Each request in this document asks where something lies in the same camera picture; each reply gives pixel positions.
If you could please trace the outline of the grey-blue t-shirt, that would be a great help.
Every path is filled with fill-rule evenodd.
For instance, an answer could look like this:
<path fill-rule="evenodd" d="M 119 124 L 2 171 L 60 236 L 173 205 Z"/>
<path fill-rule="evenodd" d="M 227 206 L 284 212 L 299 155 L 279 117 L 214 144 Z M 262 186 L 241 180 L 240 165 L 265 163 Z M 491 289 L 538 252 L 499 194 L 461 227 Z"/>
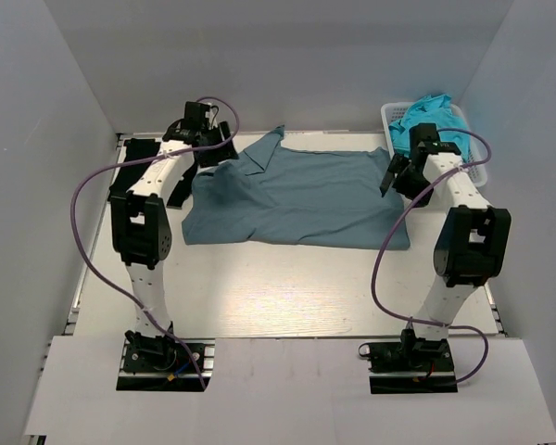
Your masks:
<path fill-rule="evenodd" d="M 397 194 L 379 186 L 388 154 L 295 150 L 277 127 L 237 157 L 199 173 L 182 223 L 188 245 L 256 241 L 277 245 L 406 250 L 411 242 Z"/>

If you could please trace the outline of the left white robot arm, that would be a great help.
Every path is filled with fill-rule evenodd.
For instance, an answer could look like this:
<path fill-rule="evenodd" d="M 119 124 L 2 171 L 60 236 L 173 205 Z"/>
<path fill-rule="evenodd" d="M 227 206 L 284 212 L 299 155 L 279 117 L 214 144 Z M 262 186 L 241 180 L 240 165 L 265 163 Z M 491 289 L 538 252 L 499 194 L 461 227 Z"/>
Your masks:
<path fill-rule="evenodd" d="M 219 102 L 211 96 L 186 102 L 183 116 L 162 135 L 155 155 L 124 163 L 144 164 L 145 171 L 127 190 L 110 193 L 113 248 L 130 276 L 136 299 L 134 332 L 143 337 L 172 331 L 163 277 L 172 247 L 169 201 L 183 204 L 200 168 L 237 157 L 229 123 L 217 118 Z"/>

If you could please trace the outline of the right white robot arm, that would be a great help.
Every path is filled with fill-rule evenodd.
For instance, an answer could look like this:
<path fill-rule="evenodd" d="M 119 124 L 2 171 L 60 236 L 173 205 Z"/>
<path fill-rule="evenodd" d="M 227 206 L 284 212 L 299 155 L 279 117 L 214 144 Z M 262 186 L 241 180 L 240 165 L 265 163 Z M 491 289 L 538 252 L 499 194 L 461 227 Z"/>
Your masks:
<path fill-rule="evenodd" d="M 383 195 L 394 189 L 413 207 L 437 204 L 446 212 L 433 252 L 435 281 L 408 321 L 415 337 L 399 347 L 401 361 L 413 370 L 432 361 L 464 302 L 499 275 L 512 223 L 508 210 L 493 207 L 480 194 L 468 174 L 471 165 L 440 134 L 433 123 L 413 126 L 410 154 L 396 154 L 380 184 Z"/>

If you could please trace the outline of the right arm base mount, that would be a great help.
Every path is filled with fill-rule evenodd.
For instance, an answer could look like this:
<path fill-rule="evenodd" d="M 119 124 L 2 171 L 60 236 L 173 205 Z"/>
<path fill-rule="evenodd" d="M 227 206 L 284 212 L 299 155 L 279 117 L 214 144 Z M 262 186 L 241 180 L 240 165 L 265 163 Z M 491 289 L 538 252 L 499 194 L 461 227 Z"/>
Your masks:
<path fill-rule="evenodd" d="M 358 348 L 369 363 L 372 395 L 457 393 L 458 384 L 449 343 L 439 350 L 420 350 L 411 340 L 365 342 Z"/>

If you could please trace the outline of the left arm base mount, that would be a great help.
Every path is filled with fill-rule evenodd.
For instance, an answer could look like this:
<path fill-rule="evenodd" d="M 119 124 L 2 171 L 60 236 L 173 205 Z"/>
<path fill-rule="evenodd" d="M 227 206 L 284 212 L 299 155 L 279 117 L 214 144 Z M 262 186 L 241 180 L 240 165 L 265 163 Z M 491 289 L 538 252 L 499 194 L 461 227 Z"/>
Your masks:
<path fill-rule="evenodd" d="M 187 340 L 186 348 L 167 337 L 128 330 L 120 358 L 117 391 L 202 392 L 212 377 L 215 341 Z"/>

